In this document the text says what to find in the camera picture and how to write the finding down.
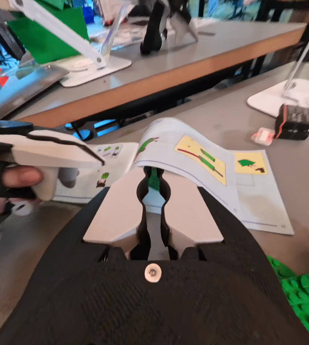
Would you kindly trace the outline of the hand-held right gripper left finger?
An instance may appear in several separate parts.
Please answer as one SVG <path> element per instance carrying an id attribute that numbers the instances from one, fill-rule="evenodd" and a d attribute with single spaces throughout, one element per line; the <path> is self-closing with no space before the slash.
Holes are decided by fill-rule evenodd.
<path id="1" fill-rule="evenodd" d="M 83 241 L 119 247 L 131 260 L 147 260 L 151 239 L 143 199 L 148 194 L 150 176 L 150 167 L 135 167 L 114 182 Z"/>

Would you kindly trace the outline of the small white red packet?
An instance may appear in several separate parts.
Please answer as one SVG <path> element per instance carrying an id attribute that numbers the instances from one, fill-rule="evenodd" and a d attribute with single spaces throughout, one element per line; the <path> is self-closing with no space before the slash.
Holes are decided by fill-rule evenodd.
<path id="1" fill-rule="evenodd" d="M 269 146 L 274 139 L 275 131 L 273 129 L 261 127 L 255 134 L 251 136 L 251 140 L 262 146 Z"/>

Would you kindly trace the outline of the green lego plate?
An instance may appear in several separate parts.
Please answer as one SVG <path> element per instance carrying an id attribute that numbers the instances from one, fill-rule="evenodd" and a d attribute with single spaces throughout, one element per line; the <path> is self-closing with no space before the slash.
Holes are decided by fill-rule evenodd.
<path id="1" fill-rule="evenodd" d="M 309 332 L 309 273 L 297 275 L 282 262 L 267 256 L 287 301 Z"/>

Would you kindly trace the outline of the black box with red stripe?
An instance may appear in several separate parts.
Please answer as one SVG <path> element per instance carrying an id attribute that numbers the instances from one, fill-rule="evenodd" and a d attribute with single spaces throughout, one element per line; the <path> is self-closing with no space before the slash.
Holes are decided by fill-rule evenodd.
<path id="1" fill-rule="evenodd" d="M 303 141 L 309 136 L 309 107 L 282 104 L 273 139 Z"/>

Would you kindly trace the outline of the clear acrylic panel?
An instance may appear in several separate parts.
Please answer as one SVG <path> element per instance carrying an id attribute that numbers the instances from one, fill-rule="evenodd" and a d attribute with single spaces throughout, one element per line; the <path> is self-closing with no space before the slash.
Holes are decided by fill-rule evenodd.
<path id="1" fill-rule="evenodd" d="M 107 19 L 110 20 L 110 15 L 115 14 L 115 9 L 118 9 L 117 14 L 113 19 L 111 19 L 112 24 L 109 27 L 107 36 L 101 46 L 100 54 L 105 58 L 109 58 L 113 42 L 119 26 L 124 21 L 127 16 L 127 8 L 129 6 L 129 1 L 100 1 L 101 9 L 103 12 L 104 22 L 107 22 Z"/>

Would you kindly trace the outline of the green sheet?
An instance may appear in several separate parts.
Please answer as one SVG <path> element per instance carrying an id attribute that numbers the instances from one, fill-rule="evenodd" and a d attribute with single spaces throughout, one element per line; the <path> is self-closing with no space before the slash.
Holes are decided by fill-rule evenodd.
<path id="1" fill-rule="evenodd" d="M 70 27 L 83 39 L 90 41 L 87 25 L 84 20 L 84 8 L 72 7 L 72 1 L 61 1 L 62 9 L 46 1 L 36 1 L 62 23 Z M 35 21 L 25 15 L 14 13 L 15 19 L 8 21 L 8 27 L 18 37 L 22 45 L 31 53 L 39 64 L 54 62 L 60 59 L 79 55 L 79 52 L 59 39 Z"/>

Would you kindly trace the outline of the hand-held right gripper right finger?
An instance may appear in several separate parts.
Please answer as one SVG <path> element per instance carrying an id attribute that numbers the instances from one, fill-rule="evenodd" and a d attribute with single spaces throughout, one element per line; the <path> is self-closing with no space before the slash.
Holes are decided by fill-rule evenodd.
<path id="1" fill-rule="evenodd" d="M 184 250 L 201 244 L 224 241 L 196 184 L 174 173 L 157 169 L 161 208 L 161 239 L 171 260 L 181 257 Z"/>

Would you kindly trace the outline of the person's left hand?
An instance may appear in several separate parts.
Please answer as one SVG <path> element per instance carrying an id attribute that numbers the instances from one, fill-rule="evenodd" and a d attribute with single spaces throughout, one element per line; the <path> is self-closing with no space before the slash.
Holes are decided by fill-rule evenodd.
<path id="1" fill-rule="evenodd" d="M 4 168 L 0 174 L 0 184 L 5 189 L 32 187 L 43 179 L 42 173 L 32 166 Z M 0 215 L 6 211 L 9 198 L 0 197 Z"/>

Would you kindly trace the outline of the grey wooden-edged table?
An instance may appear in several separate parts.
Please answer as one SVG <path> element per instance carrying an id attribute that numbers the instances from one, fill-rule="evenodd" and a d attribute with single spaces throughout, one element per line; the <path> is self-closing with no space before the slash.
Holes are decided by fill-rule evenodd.
<path id="1" fill-rule="evenodd" d="M 55 86 L 10 119 L 55 128 L 293 46 L 305 28 L 306 23 L 218 21 L 205 27 L 198 42 L 153 55 L 143 57 L 140 44 L 129 45 L 112 53 L 131 60 L 130 67 L 77 87 Z"/>

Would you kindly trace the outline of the silver tilted panel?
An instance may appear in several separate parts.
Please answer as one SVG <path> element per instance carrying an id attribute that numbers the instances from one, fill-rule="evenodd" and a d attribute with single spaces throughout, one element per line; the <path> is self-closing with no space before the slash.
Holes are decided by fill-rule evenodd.
<path id="1" fill-rule="evenodd" d="M 0 89 L 0 120 L 14 112 L 34 97 L 69 74 L 67 69 L 56 65 L 40 66 L 19 79 L 9 77 Z"/>

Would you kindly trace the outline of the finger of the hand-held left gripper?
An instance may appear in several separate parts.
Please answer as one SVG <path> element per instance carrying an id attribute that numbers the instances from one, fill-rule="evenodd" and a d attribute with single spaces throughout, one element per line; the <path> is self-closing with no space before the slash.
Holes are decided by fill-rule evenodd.
<path id="1" fill-rule="evenodd" d="M 72 135 L 66 133 L 60 133 L 50 130 L 34 130 L 30 132 L 30 139 L 37 141 L 47 141 L 62 145 L 76 146 L 88 153 L 90 156 L 94 157 L 96 160 L 101 160 L 101 157 L 95 153 L 90 146 L 88 146 L 83 141 L 75 138 Z"/>
<path id="2" fill-rule="evenodd" d="M 0 135 L 0 161 L 37 168 L 78 169 L 105 165 L 102 157 L 97 160 L 76 146 L 31 140 L 30 133 Z"/>

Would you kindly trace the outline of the lego instruction booklet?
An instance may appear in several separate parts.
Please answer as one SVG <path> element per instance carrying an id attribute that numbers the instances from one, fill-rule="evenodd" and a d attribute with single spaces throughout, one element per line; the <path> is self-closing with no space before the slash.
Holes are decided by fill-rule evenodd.
<path id="1" fill-rule="evenodd" d="M 149 166 L 203 187 L 249 230 L 293 235 L 265 150 L 233 151 L 209 141 L 175 118 L 160 118 L 140 143 L 90 145 L 105 159 L 99 169 L 79 169 L 72 188 L 57 182 L 54 201 L 87 204 L 134 167 Z"/>

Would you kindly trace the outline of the black and white gripper device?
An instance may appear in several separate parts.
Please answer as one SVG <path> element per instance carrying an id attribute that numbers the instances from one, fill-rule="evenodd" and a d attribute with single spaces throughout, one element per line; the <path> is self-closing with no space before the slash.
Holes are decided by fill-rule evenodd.
<path id="1" fill-rule="evenodd" d="M 140 44 L 142 56 L 148 56 L 161 50 L 168 36 L 167 21 L 175 32 L 175 43 L 179 44 L 189 34 L 198 42 L 198 32 L 187 8 L 186 0 L 157 0 L 149 17 L 147 30 Z"/>

